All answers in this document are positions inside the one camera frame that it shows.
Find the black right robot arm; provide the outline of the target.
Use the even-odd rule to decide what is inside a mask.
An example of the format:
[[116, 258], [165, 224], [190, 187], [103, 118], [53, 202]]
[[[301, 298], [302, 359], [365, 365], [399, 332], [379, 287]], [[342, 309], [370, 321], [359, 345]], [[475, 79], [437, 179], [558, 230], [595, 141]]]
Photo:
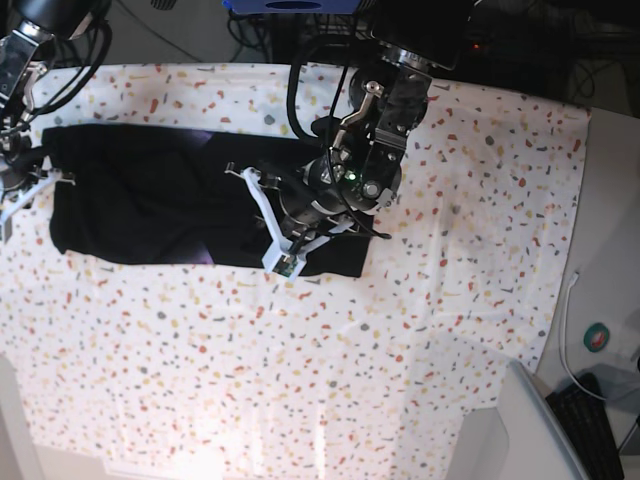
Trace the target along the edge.
[[[20, 191], [40, 160], [27, 137], [40, 116], [66, 106], [106, 59], [113, 33], [106, 20], [109, 1], [14, 1], [15, 28], [1, 39], [1, 192]], [[44, 104], [35, 103], [35, 84], [55, 66], [56, 48], [89, 35], [77, 72]]]

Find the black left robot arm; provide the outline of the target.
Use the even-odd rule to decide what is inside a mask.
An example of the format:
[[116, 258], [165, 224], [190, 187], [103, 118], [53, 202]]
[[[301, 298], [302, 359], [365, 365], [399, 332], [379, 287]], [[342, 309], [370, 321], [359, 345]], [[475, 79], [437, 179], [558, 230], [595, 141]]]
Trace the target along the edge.
[[[323, 33], [309, 40], [291, 63], [287, 118], [295, 136], [322, 154], [294, 171], [266, 164], [246, 182], [275, 243], [293, 248], [317, 238], [381, 237], [365, 215], [394, 200], [401, 161], [412, 130], [424, 119], [434, 68], [452, 70], [473, 1], [270, 1], [265, 13], [335, 13], [366, 18], [367, 36]], [[349, 89], [352, 112], [302, 127], [296, 110], [301, 70], [320, 48], [335, 46], [344, 65], [338, 85]]]

